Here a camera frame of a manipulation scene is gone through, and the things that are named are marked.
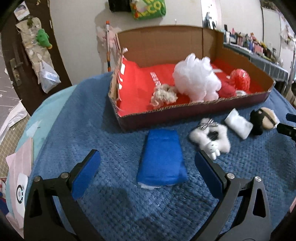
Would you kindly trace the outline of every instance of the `black plush toy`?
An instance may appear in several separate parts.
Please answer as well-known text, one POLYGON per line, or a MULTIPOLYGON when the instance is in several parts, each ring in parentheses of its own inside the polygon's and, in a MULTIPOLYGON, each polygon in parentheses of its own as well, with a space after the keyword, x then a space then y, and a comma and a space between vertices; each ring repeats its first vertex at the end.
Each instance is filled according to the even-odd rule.
POLYGON ((250 114, 250 122, 253 124, 251 133, 255 136, 260 136, 262 135, 263 130, 275 128, 279 123, 279 119, 273 110, 262 107, 257 111, 252 110, 250 114))

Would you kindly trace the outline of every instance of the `blue folded towel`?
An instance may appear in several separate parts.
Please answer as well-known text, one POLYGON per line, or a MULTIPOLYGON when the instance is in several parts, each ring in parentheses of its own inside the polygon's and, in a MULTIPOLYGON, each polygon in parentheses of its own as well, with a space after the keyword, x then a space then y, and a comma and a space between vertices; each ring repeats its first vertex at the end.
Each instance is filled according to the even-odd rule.
POLYGON ((148 189, 188 180, 178 133, 150 130, 138 170, 138 183, 148 189))

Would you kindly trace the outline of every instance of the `door handle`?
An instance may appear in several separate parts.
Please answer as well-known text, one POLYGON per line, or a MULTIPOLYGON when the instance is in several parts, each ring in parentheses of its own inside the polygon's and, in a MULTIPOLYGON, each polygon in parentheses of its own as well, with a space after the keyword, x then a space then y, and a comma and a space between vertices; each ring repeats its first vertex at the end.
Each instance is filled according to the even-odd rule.
POLYGON ((9 62, 10 62, 13 77, 14 77, 12 81, 16 86, 20 86, 22 84, 22 81, 20 79, 20 74, 17 68, 20 67, 23 64, 23 62, 20 62, 17 64, 15 61, 15 58, 11 59, 9 62))

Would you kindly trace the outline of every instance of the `white wall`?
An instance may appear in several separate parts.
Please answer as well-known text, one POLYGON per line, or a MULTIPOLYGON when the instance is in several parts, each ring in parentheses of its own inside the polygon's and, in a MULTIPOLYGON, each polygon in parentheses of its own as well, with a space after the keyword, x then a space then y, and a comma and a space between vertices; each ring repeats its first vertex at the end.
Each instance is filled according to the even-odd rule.
POLYGON ((222 25, 227 24, 228 31, 254 33, 263 39, 263 18, 260 0, 220 0, 222 25))
POLYGON ((163 19, 136 21, 131 13, 111 13, 106 0, 50 0, 54 34, 72 84, 107 71, 106 52, 96 37, 96 27, 104 27, 106 20, 122 30, 175 24, 175 19, 202 26, 200 0, 166 0, 166 8, 163 19))

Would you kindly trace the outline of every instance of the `paper poster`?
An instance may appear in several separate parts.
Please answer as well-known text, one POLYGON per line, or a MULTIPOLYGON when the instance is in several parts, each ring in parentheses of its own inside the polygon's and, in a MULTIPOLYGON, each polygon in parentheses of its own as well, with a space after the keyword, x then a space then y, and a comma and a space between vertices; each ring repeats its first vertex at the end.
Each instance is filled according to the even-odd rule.
POLYGON ((17 20, 21 21, 22 19, 24 19, 25 17, 27 17, 30 14, 30 11, 25 3, 25 1, 23 1, 20 5, 18 5, 18 7, 15 9, 14 11, 15 16, 17 17, 17 20))

